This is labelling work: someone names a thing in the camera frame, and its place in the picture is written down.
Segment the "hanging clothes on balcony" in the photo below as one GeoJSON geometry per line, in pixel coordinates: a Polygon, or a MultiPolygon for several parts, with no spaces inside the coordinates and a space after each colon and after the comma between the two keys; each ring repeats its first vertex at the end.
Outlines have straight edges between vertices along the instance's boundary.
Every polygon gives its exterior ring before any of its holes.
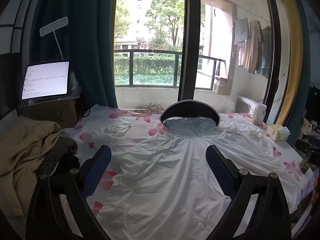
{"type": "Polygon", "coordinates": [[[234,21],[234,44],[238,48],[238,66],[250,74],[259,74],[266,79],[271,68],[272,29],[264,28],[255,18],[234,21]]]}

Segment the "yellow tissue box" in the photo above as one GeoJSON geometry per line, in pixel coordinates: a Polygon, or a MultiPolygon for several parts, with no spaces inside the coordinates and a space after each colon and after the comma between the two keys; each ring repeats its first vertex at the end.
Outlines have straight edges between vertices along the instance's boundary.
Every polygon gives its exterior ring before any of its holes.
{"type": "Polygon", "coordinates": [[[281,125],[268,125],[266,134],[273,141],[285,141],[291,133],[287,127],[281,125]]]}

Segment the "clear plastic snack jar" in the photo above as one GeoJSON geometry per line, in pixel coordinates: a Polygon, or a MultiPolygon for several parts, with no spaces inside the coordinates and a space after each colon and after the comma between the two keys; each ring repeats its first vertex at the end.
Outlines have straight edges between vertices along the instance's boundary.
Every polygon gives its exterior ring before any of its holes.
{"type": "Polygon", "coordinates": [[[263,103],[257,102],[253,113],[253,124],[261,126],[263,124],[267,106],[263,103]]]}

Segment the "tan jacket pile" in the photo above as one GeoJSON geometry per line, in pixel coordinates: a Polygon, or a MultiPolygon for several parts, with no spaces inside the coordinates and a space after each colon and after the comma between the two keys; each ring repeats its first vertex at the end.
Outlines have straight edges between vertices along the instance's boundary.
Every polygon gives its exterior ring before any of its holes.
{"type": "Polygon", "coordinates": [[[20,116],[1,133],[1,211],[21,237],[36,185],[35,171],[61,132],[53,121],[20,116]]]}

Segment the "white air conditioner unit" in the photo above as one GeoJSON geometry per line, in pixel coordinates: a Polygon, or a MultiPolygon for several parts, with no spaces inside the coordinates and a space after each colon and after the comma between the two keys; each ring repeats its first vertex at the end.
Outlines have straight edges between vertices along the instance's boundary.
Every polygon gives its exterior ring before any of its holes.
{"type": "Polygon", "coordinates": [[[237,95],[234,104],[234,113],[253,114],[257,102],[243,95],[237,95]]]}

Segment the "yellow curtain right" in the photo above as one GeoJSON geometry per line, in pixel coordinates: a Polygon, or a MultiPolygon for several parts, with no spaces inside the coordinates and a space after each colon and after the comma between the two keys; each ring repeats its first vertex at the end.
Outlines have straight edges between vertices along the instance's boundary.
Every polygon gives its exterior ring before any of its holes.
{"type": "Polygon", "coordinates": [[[303,62],[303,32],[297,2],[296,0],[283,0],[283,2],[289,23],[290,60],[287,89],[276,121],[276,124],[282,126],[285,125],[297,95],[303,62]]]}

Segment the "brown cardboard box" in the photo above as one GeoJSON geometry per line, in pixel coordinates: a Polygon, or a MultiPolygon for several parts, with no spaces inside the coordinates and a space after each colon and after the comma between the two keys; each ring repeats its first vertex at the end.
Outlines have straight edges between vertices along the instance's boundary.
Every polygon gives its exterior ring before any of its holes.
{"type": "Polygon", "coordinates": [[[73,128],[79,121],[75,100],[61,100],[21,106],[19,114],[33,120],[53,121],[61,128],[73,128]]]}

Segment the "dried potted plant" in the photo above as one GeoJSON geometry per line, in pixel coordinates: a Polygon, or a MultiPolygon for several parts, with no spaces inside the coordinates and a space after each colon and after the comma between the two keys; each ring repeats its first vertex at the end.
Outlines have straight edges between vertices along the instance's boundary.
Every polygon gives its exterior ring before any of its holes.
{"type": "Polygon", "coordinates": [[[151,102],[146,106],[145,110],[147,113],[161,114],[164,112],[164,107],[162,106],[161,103],[151,102]]]}

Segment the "black balcony railing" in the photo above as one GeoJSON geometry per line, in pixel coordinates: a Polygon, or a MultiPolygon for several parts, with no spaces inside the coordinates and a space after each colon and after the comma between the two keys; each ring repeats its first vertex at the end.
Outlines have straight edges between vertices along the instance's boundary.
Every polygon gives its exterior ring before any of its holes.
{"type": "MultiPolygon", "coordinates": [[[[225,60],[199,55],[195,88],[214,89],[215,78],[225,60]]],[[[169,50],[119,49],[114,51],[114,79],[117,87],[173,88],[180,86],[182,53],[169,50]]]]}

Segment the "teal curtain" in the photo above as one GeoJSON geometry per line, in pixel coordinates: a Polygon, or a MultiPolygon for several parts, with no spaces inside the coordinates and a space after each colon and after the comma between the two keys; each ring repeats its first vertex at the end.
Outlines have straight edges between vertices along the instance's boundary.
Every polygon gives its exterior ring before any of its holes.
{"type": "Polygon", "coordinates": [[[88,109],[95,104],[117,107],[114,86],[114,21],[116,0],[39,0],[30,35],[30,63],[61,60],[53,33],[40,29],[62,17],[68,25],[56,31],[63,59],[82,86],[80,99],[88,109]]]}

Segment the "white desk lamp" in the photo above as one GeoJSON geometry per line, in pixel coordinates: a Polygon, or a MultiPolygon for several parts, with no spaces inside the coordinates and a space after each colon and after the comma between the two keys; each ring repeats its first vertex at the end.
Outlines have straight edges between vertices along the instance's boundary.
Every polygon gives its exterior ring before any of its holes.
{"type": "Polygon", "coordinates": [[[66,27],[67,25],[68,25],[68,17],[65,16],[65,17],[62,17],[62,18],[60,18],[58,20],[53,21],[52,23],[49,23],[49,24],[45,25],[39,31],[40,37],[44,37],[44,36],[46,36],[46,35],[48,35],[50,33],[53,33],[55,41],[56,41],[56,44],[57,44],[57,47],[58,47],[59,52],[60,52],[61,59],[63,59],[63,53],[62,53],[59,41],[58,41],[57,36],[56,36],[56,31],[58,29],[66,27]]]}

